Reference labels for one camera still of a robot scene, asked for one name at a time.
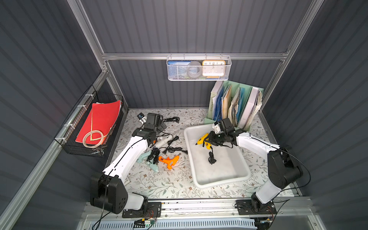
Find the yellow hot glue gun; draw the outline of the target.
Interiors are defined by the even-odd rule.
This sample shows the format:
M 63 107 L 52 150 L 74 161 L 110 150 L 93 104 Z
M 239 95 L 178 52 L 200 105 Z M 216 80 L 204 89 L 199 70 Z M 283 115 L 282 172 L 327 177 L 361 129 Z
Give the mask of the yellow hot glue gun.
M 212 145 L 207 142 L 207 139 L 209 137 L 209 134 L 205 134 L 204 136 L 202 136 L 197 142 L 196 145 L 202 145 L 203 148 L 206 148 L 207 150 L 209 150 L 209 163 L 210 164 L 214 164 L 216 163 L 216 159 L 214 158 L 214 153 L 213 153 L 213 147 Z

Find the white plastic storage box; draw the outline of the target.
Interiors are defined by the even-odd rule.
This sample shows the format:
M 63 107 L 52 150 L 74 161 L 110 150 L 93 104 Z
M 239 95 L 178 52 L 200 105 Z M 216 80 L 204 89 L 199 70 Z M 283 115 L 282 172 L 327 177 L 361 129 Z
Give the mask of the white plastic storage box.
M 212 130 L 211 124 L 187 127 L 184 137 L 190 161 L 193 182 L 200 189 L 246 181 L 251 178 L 250 168 L 239 147 L 207 149 L 197 144 Z

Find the mint green glue gun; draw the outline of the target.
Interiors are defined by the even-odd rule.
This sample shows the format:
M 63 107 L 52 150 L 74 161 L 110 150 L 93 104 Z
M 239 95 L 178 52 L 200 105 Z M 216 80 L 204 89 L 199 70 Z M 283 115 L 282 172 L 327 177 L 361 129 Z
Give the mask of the mint green glue gun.
M 153 163 L 153 159 L 148 160 L 148 158 L 151 156 L 151 151 L 148 151 L 146 153 L 143 153 L 141 156 L 138 157 L 137 162 L 138 163 L 145 163 L 147 166 L 149 166 L 154 172 L 159 172 L 159 168 L 157 164 Z

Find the orange hot glue gun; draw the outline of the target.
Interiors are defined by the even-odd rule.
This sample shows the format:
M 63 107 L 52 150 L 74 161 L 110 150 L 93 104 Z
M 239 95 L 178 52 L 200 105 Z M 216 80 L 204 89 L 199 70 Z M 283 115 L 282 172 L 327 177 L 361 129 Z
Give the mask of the orange hot glue gun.
M 180 156 L 177 155 L 174 158 L 170 159 L 170 158 L 163 158 L 162 156 L 159 156 L 159 161 L 162 163 L 167 164 L 167 169 L 171 170 L 173 168 L 173 166 L 176 165 L 176 163 L 179 161 Z

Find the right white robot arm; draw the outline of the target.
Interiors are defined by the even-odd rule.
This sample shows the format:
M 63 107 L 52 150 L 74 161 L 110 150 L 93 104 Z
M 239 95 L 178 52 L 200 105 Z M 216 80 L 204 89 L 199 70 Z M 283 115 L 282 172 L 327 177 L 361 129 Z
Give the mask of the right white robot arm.
M 302 163 L 286 148 L 252 136 L 244 129 L 236 129 L 228 118 L 215 122 L 212 130 L 202 137 L 202 145 L 232 148 L 242 147 L 262 157 L 268 167 L 268 180 L 251 196 L 252 209 L 272 203 L 285 188 L 303 176 Z

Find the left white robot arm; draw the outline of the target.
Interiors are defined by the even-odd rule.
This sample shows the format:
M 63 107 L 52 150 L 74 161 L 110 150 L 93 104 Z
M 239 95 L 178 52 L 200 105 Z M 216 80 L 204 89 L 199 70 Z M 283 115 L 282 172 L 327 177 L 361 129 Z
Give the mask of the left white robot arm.
M 95 174 L 90 182 L 90 204 L 94 207 L 119 214 L 124 210 L 138 211 L 145 215 L 148 199 L 136 193 L 129 193 L 124 181 L 136 160 L 154 143 L 157 136 L 166 129 L 163 116 L 148 113 L 142 127 L 136 128 L 127 146 L 107 166 L 102 174 Z

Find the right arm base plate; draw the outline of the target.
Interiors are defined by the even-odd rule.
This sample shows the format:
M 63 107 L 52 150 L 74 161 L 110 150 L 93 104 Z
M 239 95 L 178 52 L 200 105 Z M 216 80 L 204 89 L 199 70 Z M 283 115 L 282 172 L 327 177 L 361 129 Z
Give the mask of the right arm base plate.
M 277 213 L 273 202 L 262 204 L 255 199 L 236 200 L 234 206 L 239 215 L 276 215 Z

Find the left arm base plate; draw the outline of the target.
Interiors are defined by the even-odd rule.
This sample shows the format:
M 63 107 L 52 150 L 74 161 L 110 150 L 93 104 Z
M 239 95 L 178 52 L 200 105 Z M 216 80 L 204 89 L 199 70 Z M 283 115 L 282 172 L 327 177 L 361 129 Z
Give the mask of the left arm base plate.
M 161 216 L 162 202 L 144 201 L 139 210 L 123 210 L 122 218 L 158 218 Z

